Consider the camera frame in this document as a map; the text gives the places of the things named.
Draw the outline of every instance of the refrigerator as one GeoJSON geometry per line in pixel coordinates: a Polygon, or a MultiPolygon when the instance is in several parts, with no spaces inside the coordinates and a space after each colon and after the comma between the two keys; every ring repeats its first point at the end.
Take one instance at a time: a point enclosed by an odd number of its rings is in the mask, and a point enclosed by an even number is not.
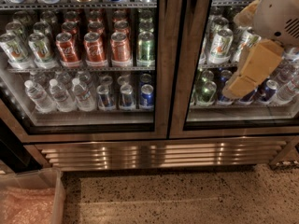
{"type": "Polygon", "coordinates": [[[50,3],[26,0],[17,3],[20,1],[6,0],[0,4],[1,34],[6,32],[7,24],[17,11],[35,14],[38,21],[44,11],[53,11],[61,29],[68,11],[80,11],[86,17],[87,26],[91,11],[102,8],[107,31],[103,46],[107,62],[94,67],[88,63],[81,45],[78,50],[83,51],[82,63],[79,67],[70,67],[56,46],[57,66],[45,69],[37,61],[35,67],[20,69],[1,52],[0,118],[43,167],[53,166],[64,171],[275,165],[298,143],[295,100],[287,105],[200,106],[192,102],[193,90],[203,71],[228,68],[234,72],[237,68],[237,64],[229,61],[199,64],[210,11],[213,7],[221,11],[228,7],[245,7],[251,1],[55,0],[50,3]],[[129,14],[131,35],[127,44],[132,51],[129,63],[118,63],[113,53],[111,40],[117,10],[129,14]],[[150,31],[154,49],[151,53],[145,49],[147,55],[154,54],[154,59],[145,62],[138,59],[139,51],[144,51],[139,37],[140,16],[144,11],[152,14],[150,22],[154,24],[150,31]],[[30,72],[36,71],[51,78],[55,72],[66,71],[73,79],[78,72],[88,71],[96,89],[102,85],[103,74],[108,75],[113,80],[110,93],[114,108],[103,106],[103,102],[99,102],[100,93],[96,92],[97,107],[92,111],[77,108],[63,112],[56,105],[55,110],[44,112],[25,91],[24,83],[30,79],[30,72]],[[128,74],[133,93],[129,108],[124,105],[127,96],[118,83],[119,77],[128,74]],[[150,93],[141,89],[144,83],[140,79],[145,74],[151,76],[150,93]]]}

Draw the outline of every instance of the cooler door frame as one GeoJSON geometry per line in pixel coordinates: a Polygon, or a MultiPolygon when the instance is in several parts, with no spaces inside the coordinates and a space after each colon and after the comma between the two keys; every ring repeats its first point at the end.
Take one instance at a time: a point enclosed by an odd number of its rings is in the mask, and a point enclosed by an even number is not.
{"type": "MultiPolygon", "coordinates": [[[[159,0],[159,32],[157,48],[157,85],[156,85],[156,106],[154,113],[154,130],[152,132],[125,133],[67,133],[67,134],[29,134],[16,120],[14,115],[7,108],[0,97],[0,118],[6,123],[23,143],[34,142],[71,142],[71,141],[107,141],[107,140],[141,140],[166,138],[169,121],[171,90],[174,79],[175,63],[177,58],[178,29],[180,23],[180,11],[182,0],[159,0]]],[[[9,9],[20,9],[17,5],[4,5],[9,9]]],[[[22,8],[47,8],[47,5],[33,4],[23,5],[22,8]]],[[[78,8],[78,4],[61,4],[63,8],[78,8]]]]}
{"type": "Polygon", "coordinates": [[[299,126],[264,125],[256,128],[226,129],[225,122],[217,129],[184,130],[210,3],[211,0],[187,0],[169,137],[175,139],[299,133],[299,126]]]}

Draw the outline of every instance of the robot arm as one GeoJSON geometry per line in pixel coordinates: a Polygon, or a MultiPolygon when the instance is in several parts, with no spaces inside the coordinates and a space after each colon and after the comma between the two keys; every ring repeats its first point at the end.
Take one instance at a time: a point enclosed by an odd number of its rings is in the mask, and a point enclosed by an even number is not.
{"type": "Polygon", "coordinates": [[[231,99],[242,98],[260,85],[280,64],[283,47],[299,46],[299,0],[256,0],[234,22],[252,26],[263,40],[243,49],[238,69],[222,91],[231,99]]]}

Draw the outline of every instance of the bottom panel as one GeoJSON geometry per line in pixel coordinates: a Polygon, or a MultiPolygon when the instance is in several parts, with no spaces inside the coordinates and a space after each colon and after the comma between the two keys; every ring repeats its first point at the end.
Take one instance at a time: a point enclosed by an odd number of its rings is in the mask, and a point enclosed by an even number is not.
{"type": "Polygon", "coordinates": [[[206,141],[40,144],[35,147],[51,166],[63,171],[78,171],[270,163],[288,145],[288,140],[290,137],[249,140],[240,137],[206,141]]]}

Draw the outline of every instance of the granite floor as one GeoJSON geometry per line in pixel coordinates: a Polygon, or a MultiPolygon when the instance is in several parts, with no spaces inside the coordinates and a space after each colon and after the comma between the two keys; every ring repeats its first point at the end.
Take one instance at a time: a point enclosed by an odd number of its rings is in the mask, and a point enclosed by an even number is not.
{"type": "Polygon", "coordinates": [[[298,224],[299,168],[64,173],[64,224],[298,224]]]}

